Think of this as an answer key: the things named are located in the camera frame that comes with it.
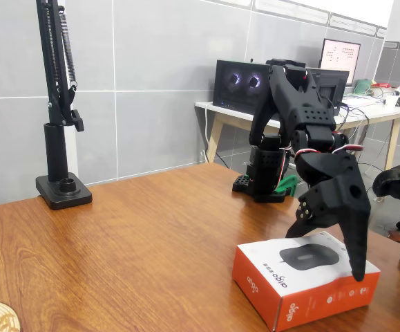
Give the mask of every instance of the green component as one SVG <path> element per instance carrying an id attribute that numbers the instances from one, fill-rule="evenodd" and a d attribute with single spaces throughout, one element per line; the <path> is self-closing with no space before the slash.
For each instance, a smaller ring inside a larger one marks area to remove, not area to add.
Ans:
<path id="1" fill-rule="evenodd" d="M 356 81 L 356 86 L 353 90 L 354 95 L 371 95 L 372 91 L 370 90 L 370 87 L 372 86 L 372 81 L 371 80 L 357 80 Z"/>
<path id="2" fill-rule="evenodd" d="M 291 175 L 280 181 L 280 183 L 275 189 L 275 192 L 280 194 L 281 192 L 285 192 L 287 189 L 291 188 L 290 196 L 294 197 L 297 185 L 298 185 L 298 178 L 295 175 Z"/>

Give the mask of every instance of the wood grain surface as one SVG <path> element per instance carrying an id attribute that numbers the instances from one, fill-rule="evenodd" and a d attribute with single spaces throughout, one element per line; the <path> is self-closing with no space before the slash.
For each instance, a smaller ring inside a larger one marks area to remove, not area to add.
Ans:
<path id="1" fill-rule="evenodd" d="M 254 203 L 237 175 L 210 163 L 91 187 L 66 210 L 0 205 L 0 302 L 22 331 L 266 331 L 232 281 L 236 245 L 284 237 L 297 200 Z M 399 257 L 371 232 L 372 304 L 290 331 L 400 331 Z"/>

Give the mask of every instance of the computer mouse picture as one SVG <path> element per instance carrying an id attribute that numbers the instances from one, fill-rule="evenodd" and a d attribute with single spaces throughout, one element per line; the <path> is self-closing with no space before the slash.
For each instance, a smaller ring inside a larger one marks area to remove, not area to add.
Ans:
<path id="1" fill-rule="evenodd" d="M 309 270 L 317 266 L 333 265 L 339 262 L 339 256 L 336 252 L 326 246 L 315 243 L 281 250 L 280 256 L 285 263 L 299 271 Z"/>

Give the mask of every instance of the orange box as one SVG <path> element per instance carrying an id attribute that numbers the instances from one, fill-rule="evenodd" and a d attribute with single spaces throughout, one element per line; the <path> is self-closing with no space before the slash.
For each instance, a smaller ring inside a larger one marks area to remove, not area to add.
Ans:
<path id="1" fill-rule="evenodd" d="M 320 232 L 239 245 L 232 278 L 269 330 L 284 331 L 370 304 L 379 274 L 367 261 L 354 280 L 344 244 Z"/>

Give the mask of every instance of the lamp base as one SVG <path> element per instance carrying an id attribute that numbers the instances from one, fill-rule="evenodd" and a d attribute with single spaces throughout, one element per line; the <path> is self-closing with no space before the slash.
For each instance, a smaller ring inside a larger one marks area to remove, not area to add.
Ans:
<path id="1" fill-rule="evenodd" d="M 50 182 L 47 175 L 39 176 L 35 179 L 35 187 L 51 210 L 61 210 L 92 202 L 92 193 L 74 173 L 68 173 L 68 178 L 60 182 Z"/>

